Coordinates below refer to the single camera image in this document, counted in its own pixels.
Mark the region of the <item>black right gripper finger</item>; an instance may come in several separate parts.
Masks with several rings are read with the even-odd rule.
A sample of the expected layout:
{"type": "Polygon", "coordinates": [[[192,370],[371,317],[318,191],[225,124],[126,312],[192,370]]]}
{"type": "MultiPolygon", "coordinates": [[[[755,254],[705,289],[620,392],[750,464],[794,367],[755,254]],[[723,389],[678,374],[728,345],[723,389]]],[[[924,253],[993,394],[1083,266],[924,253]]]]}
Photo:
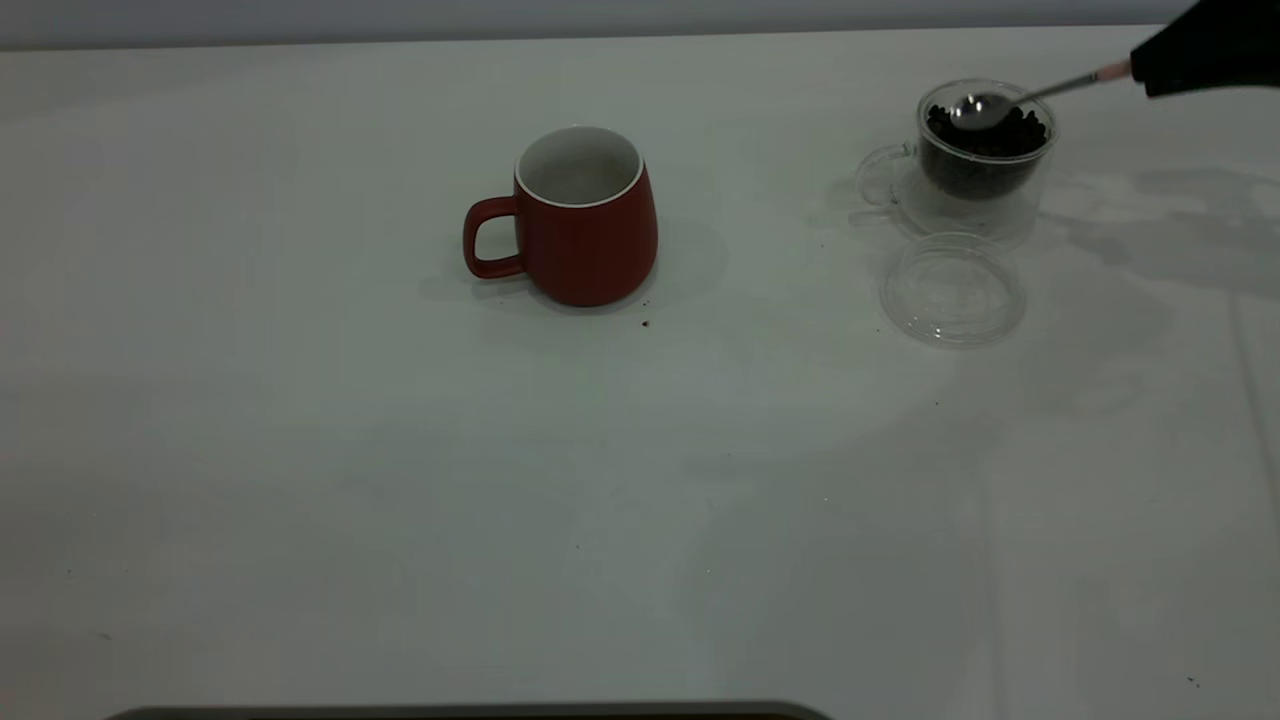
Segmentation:
{"type": "Polygon", "coordinates": [[[1279,88],[1277,68],[1228,68],[1160,74],[1142,79],[1148,97],[1170,97],[1220,88],[1279,88]]]}
{"type": "Polygon", "coordinates": [[[1130,51],[1137,81],[1276,81],[1277,1],[1198,1],[1130,51]]]}

